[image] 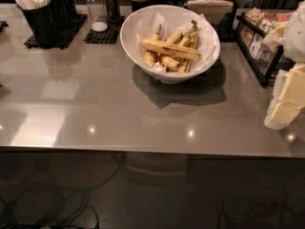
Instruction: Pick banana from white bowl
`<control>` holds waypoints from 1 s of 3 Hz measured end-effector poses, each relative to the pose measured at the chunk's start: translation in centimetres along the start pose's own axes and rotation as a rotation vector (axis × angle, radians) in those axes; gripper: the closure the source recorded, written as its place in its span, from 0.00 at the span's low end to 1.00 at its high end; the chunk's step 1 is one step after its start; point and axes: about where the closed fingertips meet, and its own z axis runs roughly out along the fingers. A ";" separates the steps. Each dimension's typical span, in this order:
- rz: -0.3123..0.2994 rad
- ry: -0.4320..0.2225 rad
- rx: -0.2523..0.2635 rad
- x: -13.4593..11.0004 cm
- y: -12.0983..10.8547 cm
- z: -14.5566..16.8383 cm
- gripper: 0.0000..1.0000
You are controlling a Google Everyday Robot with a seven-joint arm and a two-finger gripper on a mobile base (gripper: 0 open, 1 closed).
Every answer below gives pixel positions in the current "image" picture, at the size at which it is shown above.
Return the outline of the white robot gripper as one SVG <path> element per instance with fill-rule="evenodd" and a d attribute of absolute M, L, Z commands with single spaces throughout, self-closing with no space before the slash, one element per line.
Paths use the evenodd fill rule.
<path fill-rule="evenodd" d="M 287 72 L 280 70 L 275 78 L 273 99 L 264 119 L 266 127 L 281 130 L 290 125 L 305 108 L 305 1 L 263 39 L 274 52 L 283 47 L 283 54 L 296 64 Z"/>

